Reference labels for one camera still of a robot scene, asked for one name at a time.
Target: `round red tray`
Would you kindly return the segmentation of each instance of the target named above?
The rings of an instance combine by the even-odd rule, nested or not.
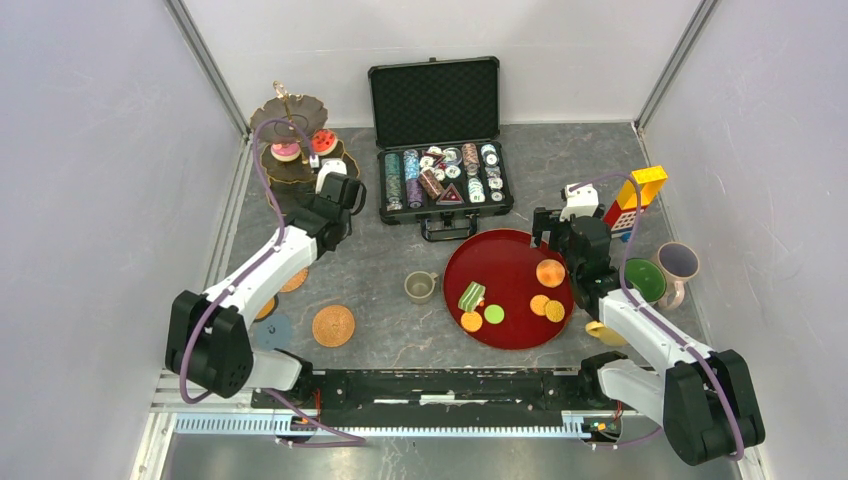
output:
[[[463,332],[504,350],[533,348],[556,337],[571,319],[574,300],[567,281],[548,288],[536,280],[536,265],[547,258],[562,262],[558,253],[548,250],[547,243],[531,248],[530,234],[518,230],[490,230],[466,240],[451,256],[443,277],[445,302],[457,327],[462,329],[459,319],[464,313],[459,298],[471,282],[477,282],[486,287],[485,305],[500,305],[506,316],[497,325],[484,320],[480,330]],[[530,310],[530,299],[540,294],[563,304],[563,321],[554,323]],[[477,307],[476,311],[483,315],[484,310]]]

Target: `yellow cup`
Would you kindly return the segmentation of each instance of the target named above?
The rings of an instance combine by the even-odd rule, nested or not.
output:
[[[604,345],[609,345],[610,347],[621,347],[627,345],[627,340],[625,340],[624,337],[601,322],[587,323],[586,333],[597,338],[603,342]]]

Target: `poker chip case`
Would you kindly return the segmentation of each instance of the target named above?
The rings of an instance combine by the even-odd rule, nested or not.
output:
[[[380,148],[378,201],[383,223],[420,223],[421,235],[427,241],[458,240],[477,232],[479,217],[505,215],[512,209],[506,160],[500,143],[495,141],[500,133],[499,67],[498,59],[490,56],[430,59],[376,66],[368,71]],[[429,157],[431,147],[442,152],[456,149],[452,152],[459,154],[446,155],[442,161],[437,157],[433,171],[443,169],[451,175],[438,174],[443,178],[436,182],[441,188],[430,173],[420,173],[420,182],[416,178],[419,173],[413,158],[420,162],[420,171],[428,170],[432,160],[424,157]],[[458,175],[451,165],[459,167]],[[428,194],[434,187],[443,190],[451,185],[459,192],[461,204],[437,204]],[[457,221],[463,219],[467,226],[458,226]]]

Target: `orange cookie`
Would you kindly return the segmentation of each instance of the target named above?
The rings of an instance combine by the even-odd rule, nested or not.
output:
[[[465,331],[474,333],[483,326],[483,317],[477,312],[466,312],[459,319],[459,324],[462,325]]]
[[[545,316],[548,320],[559,323],[565,318],[565,307],[556,300],[551,300],[545,305]]]
[[[565,280],[565,267],[556,260],[542,260],[536,265],[536,280],[548,288],[558,287]]]
[[[550,302],[551,299],[545,295],[536,295],[532,299],[530,299],[530,310],[533,311],[536,315],[540,317],[545,316],[545,305]]]
[[[347,307],[330,305],[315,314],[312,335],[325,347],[340,347],[353,336],[355,326],[353,313]]]
[[[280,291],[283,293],[289,293],[297,290],[301,285],[303,285],[303,282],[306,281],[307,276],[309,276],[309,269],[304,268],[303,270],[295,273],[294,276],[290,278],[285,285],[283,285],[283,288],[281,288]]]
[[[271,315],[271,313],[273,313],[276,308],[277,296],[274,295],[273,297],[271,297],[271,300],[268,300],[268,303],[266,303],[265,306],[262,307],[261,310],[259,310],[259,313],[256,314],[256,321],[265,320],[265,317]]]

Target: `small cup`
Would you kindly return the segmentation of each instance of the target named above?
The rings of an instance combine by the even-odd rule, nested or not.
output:
[[[686,295],[683,286],[697,275],[701,268],[698,255],[682,243],[669,242],[657,250],[653,261],[660,267],[668,282],[665,295],[659,299],[657,306],[663,310],[679,307]]]
[[[665,295],[668,283],[660,267],[644,258],[631,258],[624,266],[627,283],[639,291],[646,302],[653,304]]]
[[[406,295],[412,300],[412,303],[422,305],[429,302],[433,292],[436,291],[438,278],[437,273],[412,272],[406,276],[403,289],[406,290]]]

